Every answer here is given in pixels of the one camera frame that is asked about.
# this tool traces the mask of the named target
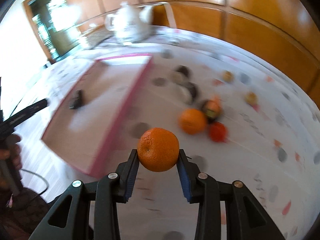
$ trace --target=white tablecloth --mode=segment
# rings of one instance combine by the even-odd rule
[[[143,43],[127,47],[112,43],[111,39],[94,50],[78,52],[46,70],[37,84],[39,98],[51,100],[41,112],[43,121],[50,120],[94,59],[152,53],[154,66],[123,122],[114,150],[108,153],[106,172],[126,161],[145,130],[168,129],[201,171],[223,182],[243,181],[287,239],[302,239],[320,211],[320,112],[315,103],[267,62],[212,37],[155,27],[155,35]],[[177,118],[189,106],[168,79],[178,65],[191,69],[191,82],[201,90],[192,107],[198,108],[213,93],[221,96],[220,122],[229,129],[227,143],[214,143],[206,133],[189,136],[180,130]],[[222,82],[224,70],[234,73],[233,83]],[[259,107],[244,102],[248,91],[258,95]],[[152,173],[140,166],[132,198],[125,206],[118,205],[118,215],[123,239],[193,239],[197,205],[183,197],[176,168]]]

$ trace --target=human hand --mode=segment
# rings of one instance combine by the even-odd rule
[[[21,157],[20,157],[21,148],[19,145],[17,145],[19,141],[21,141],[21,137],[19,135],[12,134],[6,140],[9,149],[8,150],[0,149],[0,160],[6,160],[8,158],[11,158],[12,163],[17,170],[20,170],[22,168]],[[9,189],[9,185],[0,174],[0,190],[8,190],[8,189]]]

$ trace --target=tangerine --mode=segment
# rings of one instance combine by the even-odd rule
[[[197,109],[189,108],[182,112],[179,125],[188,134],[202,132],[207,126],[207,118]]]
[[[249,104],[250,106],[255,106],[258,103],[258,97],[255,93],[253,92],[248,92],[245,97],[244,100],[246,101],[247,104]]]
[[[228,129],[220,122],[210,125],[209,136],[214,142],[225,142],[228,136]]]
[[[167,171],[177,163],[179,141],[168,130],[152,128],[141,136],[137,151],[140,163],[146,169],[154,172]]]

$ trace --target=small fruit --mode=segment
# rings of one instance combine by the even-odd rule
[[[249,104],[250,106],[255,106],[258,103],[258,97],[255,93],[253,92],[248,92],[245,97],[244,100],[246,101],[247,104]]]
[[[225,82],[228,82],[228,83],[231,83],[233,80],[234,80],[234,76],[233,74],[230,72],[230,71],[225,71],[222,75],[222,79],[225,81]]]
[[[228,129],[220,122],[210,125],[209,136],[214,142],[225,142],[228,136]]]
[[[196,134],[205,129],[207,119],[201,111],[188,108],[182,112],[179,118],[179,125],[186,133]]]
[[[201,106],[201,111],[207,117],[208,123],[214,122],[222,113],[220,97],[214,95],[211,100],[206,100]]]
[[[179,141],[168,130],[152,128],[141,136],[137,151],[140,163],[146,169],[154,172],[167,171],[177,163]]]

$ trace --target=dark gray dot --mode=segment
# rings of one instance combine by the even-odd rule
[[[190,157],[192,158],[190,162],[197,164],[201,172],[204,172],[207,170],[207,161],[205,160],[205,158],[199,155],[194,155]]]
[[[313,157],[313,162],[315,165],[318,165],[320,163],[320,151],[318,151]]]
[[[247,74],[241,73],[240,82],[247,85],[250,83],[250,77]]]
[[[271,189],[270,189],[268,200],[269,200],[271,203],[273,203],[274,201],[276,201],[276,197],[277,197],[278,193],[279,193],[279,188],[278,188],[278,186],[273,185],[273,186],[271,187]]]
[[[164,87],[167,84],[167,80],[165,78],[154,78],[152,84],[156,87]]]
[[[285,152],[285,150],[282,149],[282,148],[279,148],[279,150],[278,150],[278,159],[279,159],[279,161],[284,163],[287,160],[287,158],[288,158],[288,155]]]
[[[170,231],[162,237],[162,240],[184,240],[184,236],[181,232]]]
[[[136,106],[132,106],[132,107],[129,108],[127,117],[128,117],[130,120],[135,120],[135,119],[138,118],[139,113],[140,113],[139,108],[137,108]]]
[[[284,125],[284,120],[283,120],[283,118],[282,118],[281,115],[277,114],[277,116],[276,116],[276,122],[277,122],[277,124],[279,124],[280,126],[283,126],[283,125]]]
[[[255,181],[258,181],[258,180],[260,180],[259,177],[260,177],[260,174],[257,173],[257,174],[253,177],[253,179],[254,179]]]
[[[150,126],[147,123],[140,122],[140,123],[135,124],[132,127],[132,129],[130,131],[130,135],[133,138],[140,139],[140,137],[149,129],[150,129]]]
[[[287,100],[290,101],[290,97],[289,97],[289,95],[287,93],[285,93],[285,92],[281,92],[281,93]]]
[[[215,59],[220,59],[220,55],[218,53],[216,53],[216,52],[210,53],[210,57],[213,57]]]
[[[171,58],[173,58],[173,54],[172,54],[171,50],[169,50],[169,49],[164,49],[164,50],[162,51],[162,53],[161,53],[161,57],[162,57],[162,58],[166,58],[166,59],[171,59]]]

